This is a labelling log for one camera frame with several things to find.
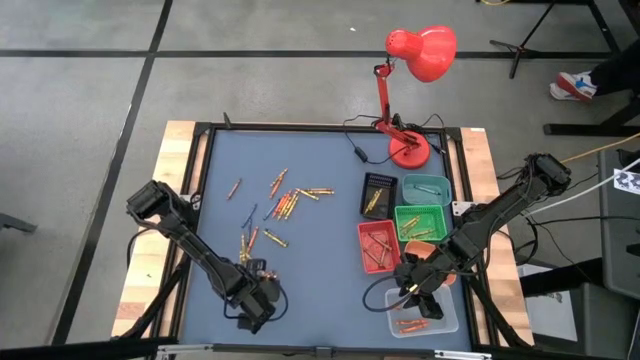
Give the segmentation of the clear plastic bin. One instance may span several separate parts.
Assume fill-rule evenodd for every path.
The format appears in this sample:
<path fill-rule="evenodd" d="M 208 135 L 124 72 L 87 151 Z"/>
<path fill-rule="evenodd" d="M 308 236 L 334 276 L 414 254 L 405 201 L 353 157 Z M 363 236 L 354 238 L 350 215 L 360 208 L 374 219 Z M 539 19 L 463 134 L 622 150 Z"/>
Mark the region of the clear plastic bin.
<path fill-rule="evenodd" d="M 451 295 L 451 291 L 449 286 L 441 285 L 439 289 L 437 289 L 433 296 L 436 301 L 440 304 L 444 317 L 441 320 L 432 320 L 427 319 L 421 316 L 418 307 L 404 308 L 402 305 L 393 308 L 387 312 L 387 319 L 389 330 L 391 334 L 395 338 L 409 338 L 409 337 L 418 337 L 418 336 L 427 336 L 427 335 L 439 335 L 439 334 L 448 334 L 454 333 L 459 328 L 459 322 L 456 315 L 456 311 L 454 308 L 453 297 Z M 415 320 L 415 319 L 425 319 L 428 321 L 428 327 L 413 333 L 408 334 L 400 334 L 399 330 L 408 326 L 398 326 L 395 324 L 398 320 Z"/>

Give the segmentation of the black slotted basket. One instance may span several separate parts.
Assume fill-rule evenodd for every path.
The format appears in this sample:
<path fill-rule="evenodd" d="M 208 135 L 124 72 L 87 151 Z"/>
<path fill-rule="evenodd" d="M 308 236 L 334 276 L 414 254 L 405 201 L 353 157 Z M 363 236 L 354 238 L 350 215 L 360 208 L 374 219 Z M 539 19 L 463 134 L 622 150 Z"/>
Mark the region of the black slotted basket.
<path fill-rule="evenodd" d="M 395 177 L 367 172 L 362 187 L 360 214 L 373 220 L 392 219 L 397 184 Z"/>

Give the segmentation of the grey floor stand foot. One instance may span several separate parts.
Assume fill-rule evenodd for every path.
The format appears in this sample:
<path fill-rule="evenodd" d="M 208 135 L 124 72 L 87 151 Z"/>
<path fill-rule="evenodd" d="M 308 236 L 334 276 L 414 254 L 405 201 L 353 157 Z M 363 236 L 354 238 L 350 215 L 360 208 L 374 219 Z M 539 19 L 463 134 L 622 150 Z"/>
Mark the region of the grey floor stand foot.
<path fill-rule="evenodd" d="M 14 229 L 23 233 L 33 233 L 37 226 L 22 219 L 0 212 L 0 230 Z"/>

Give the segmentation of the person's leg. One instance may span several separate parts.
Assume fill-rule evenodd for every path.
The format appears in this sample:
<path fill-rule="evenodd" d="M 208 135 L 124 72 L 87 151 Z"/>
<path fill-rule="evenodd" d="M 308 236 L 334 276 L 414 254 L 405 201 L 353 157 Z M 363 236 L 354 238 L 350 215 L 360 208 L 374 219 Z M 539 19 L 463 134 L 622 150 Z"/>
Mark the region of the person's leg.
<path fill-rule="evenodd" d="M 596 96 L 623 90 L 640 92 L 640 38 L 621 53 L 595 66 L 590 72 Z"/>

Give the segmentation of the grey equipment cart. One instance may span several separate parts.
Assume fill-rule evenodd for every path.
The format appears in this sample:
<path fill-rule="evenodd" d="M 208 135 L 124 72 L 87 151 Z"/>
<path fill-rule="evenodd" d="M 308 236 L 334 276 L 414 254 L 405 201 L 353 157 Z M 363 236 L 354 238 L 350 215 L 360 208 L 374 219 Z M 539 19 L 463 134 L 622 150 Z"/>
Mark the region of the grey equipment cart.
<path fill-rule="evenodd" d="M 632 159 L 621 150 L 605 150 L 598 155 L 602 181 L 614 176 Z M 625 170 L 640 173 L 634 168 Z M 613 179 L 599 188 L 603 278 L 605 286 L 640 300 L 640 196 L 614 188 Z"/>

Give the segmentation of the black stand base bar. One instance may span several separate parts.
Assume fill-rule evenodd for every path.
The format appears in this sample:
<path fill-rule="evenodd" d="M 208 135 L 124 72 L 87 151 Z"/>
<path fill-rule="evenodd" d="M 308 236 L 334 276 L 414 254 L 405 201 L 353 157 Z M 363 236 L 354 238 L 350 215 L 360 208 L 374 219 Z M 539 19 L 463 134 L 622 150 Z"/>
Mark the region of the black stand base bar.
<path fill-rule="evenodd" d="M 640 93 L 634 93 L 628 105 L 598 124 L 548 123 L 543 126 L 543 132 L 552 136 L 629 137 L 640 132 L 640 125 L 627 125 L 638 117 Z"/>

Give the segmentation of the green slotted basket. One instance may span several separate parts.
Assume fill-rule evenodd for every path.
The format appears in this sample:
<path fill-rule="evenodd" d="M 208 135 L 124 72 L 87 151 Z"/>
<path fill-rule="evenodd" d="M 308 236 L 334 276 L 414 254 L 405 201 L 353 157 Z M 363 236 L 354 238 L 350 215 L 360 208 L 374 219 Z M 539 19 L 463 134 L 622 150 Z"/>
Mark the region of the green slotted basket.
<path fill-rule="evenodd" d="M 439 242 L 448 233 L 447 224 L 444 217 L 443 208 L 439 205 L 407 205 L 397 206 L 395 212 L 395 223 L 397 237 L 400 242 L 421 241 Z M 420 222 L 406 236 L 400 236 L 400 227 L 415 216 L 420 216 Z M 420 239 L 410 239 L 413 233 L 435 229 L 429 237 Z"/>

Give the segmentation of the orange plastic bin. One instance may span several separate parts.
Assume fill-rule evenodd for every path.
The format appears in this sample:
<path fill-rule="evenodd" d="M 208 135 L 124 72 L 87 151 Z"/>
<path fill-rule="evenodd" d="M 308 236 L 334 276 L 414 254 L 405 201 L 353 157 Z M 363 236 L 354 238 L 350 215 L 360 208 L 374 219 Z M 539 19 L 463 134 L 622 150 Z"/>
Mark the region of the orange plastic bin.
<path fill-rule="evenodd" d="M 404 248 L 405 254 L 413 254 L 420 259 L 427 259 L 434 251 L 437 250 L 436 246 L 421 241 L 409 241 L 406 243 Z M 456 275 L 447 275 L 444 285 L 451 286 L 455 283 L 457 277 Z"/>

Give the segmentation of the person's shoe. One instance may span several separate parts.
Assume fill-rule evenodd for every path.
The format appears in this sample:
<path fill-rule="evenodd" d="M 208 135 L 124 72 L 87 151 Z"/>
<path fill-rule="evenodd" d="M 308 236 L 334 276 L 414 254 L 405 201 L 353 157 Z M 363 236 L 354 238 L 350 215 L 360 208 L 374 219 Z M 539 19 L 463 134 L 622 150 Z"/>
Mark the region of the person's shoe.
<path fill-rule="evenodd" d="M 598 86 L 592 82 L 591 72 L 559 72 L 549 85 L 552 98 L 560 101 L 589 102 L 596 95 Z"/>

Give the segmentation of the teal plastic bin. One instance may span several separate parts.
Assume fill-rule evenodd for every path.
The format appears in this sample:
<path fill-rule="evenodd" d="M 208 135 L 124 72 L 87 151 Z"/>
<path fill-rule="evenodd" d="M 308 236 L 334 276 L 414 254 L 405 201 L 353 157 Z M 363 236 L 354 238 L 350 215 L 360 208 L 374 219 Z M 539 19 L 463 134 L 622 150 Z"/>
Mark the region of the teal plastic bin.
<path fill-rule="evenodd" d="M 441 195 L 433 195 L 413 188 L 419 184 L 439 191 Z M 451 183 L 446 177 L 426 174 L 409 174 L 402 180 L 402 197 L 408 205 L 439 205 L 446 207 L 452 201 Z"/>

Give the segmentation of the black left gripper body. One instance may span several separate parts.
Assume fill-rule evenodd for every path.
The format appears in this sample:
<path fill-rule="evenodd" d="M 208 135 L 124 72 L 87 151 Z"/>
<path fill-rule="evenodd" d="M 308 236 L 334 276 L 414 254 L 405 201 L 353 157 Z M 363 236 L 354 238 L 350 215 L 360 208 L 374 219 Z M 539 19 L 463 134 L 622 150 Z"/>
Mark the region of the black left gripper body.
<path fill-rule="evenodd" d="M 281 297 L 280 281 L 276 278 L 249 279 L 234 295 L 234 303 L 239 305 L 247 302 L 250 297 L 276 303 Z"/>

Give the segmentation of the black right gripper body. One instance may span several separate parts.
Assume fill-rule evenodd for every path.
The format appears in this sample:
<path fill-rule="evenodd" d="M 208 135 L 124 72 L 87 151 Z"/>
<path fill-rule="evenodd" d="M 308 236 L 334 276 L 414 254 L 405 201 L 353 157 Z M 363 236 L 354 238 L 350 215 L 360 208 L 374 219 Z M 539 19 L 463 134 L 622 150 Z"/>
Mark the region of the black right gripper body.
<path fill-rule="evenodd" d="M 444 272 L 428 271 L 424 274 L 412 276 L 411 274 L 403 276 L 398 281 L 400 288 L 400 296 L 423 296 L 431 294 L 437 290 L 446 280 Z"/>

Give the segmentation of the printed marker sheet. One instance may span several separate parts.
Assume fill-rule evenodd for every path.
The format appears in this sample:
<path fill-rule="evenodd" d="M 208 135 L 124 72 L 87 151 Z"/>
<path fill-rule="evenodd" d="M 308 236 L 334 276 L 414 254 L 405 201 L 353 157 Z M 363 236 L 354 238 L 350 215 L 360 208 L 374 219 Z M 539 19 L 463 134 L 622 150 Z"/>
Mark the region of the printed marker sheet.
<path fill-rule="evenodd" d="M 640 196 L 640 173 L 614 170 L 614 188 Z"/>

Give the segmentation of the black tripod stand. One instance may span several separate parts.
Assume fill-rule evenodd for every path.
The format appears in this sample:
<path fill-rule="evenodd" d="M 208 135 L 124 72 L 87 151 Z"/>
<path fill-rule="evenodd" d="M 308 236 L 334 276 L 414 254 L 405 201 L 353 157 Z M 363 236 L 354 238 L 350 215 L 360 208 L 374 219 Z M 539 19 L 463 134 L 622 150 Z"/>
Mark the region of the black tripod stand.
<path fill-rule="evenodd" d="M 607 58 L 611 55 L 621 52 L 621 48 L 618 45 L 614 35 L 611 32 L 610 27 L 606 23 L 604 16 L 595 3 L 595 0 L 475 0 L 477 3 L 482 3 L 487 6 L 502 6 L 509 3 L 515 4 L 545 4 L 546 9 L 542 15 L 538 18 L 537 22 L 533 25 L 531 30 L 527 33 L 524 39 L 519 44 L 509 44 L 498 40 L 490 40 L 489 44 L 504 48 L 506 50 L 505 55 L 511 59 L 511 68 L 509 71 L 509 78 L 513 79 L 518 70 L 519 64 L 522 60 L 529 59 L 551 59 L 551 60 L 596 60 L 601 58 Z M 583 6 L 587 7 L 591 13 L 591 16 L 596 22 L 598 30 L 602 35 L 608 50 L 607 51 L 539 51 L 528 48 L 528 42 L 533 35 L 537 32 L 543 21 L 550 14 L 551 10 L 556 5 L 567 6 Z"/>

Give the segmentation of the red slotted basket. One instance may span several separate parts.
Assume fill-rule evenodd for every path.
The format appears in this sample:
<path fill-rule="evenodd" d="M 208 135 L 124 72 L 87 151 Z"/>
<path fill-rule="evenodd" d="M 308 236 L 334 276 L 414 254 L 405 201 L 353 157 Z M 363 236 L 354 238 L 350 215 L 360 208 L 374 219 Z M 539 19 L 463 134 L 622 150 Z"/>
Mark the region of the red slotted basket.
<path fill-rule="evenodd" d="M 400 246 L 396 234 L 394 222 L 392 220 L 382 220 L 360 223 L 357 227 L 360 253 L 363 268 L 366 274 L 379 274 L 393 272 L 395 267 L 401 262 Z M 387 268 L 380 268 L 363 251 L 363 248 L 371 251 L 376 258 L 380 258 L 382 246 L 374 242 L 367 234 L 372 233 L 379 239 L 384 239 L 391 247 L 390 255 L 387 257 Z"/>

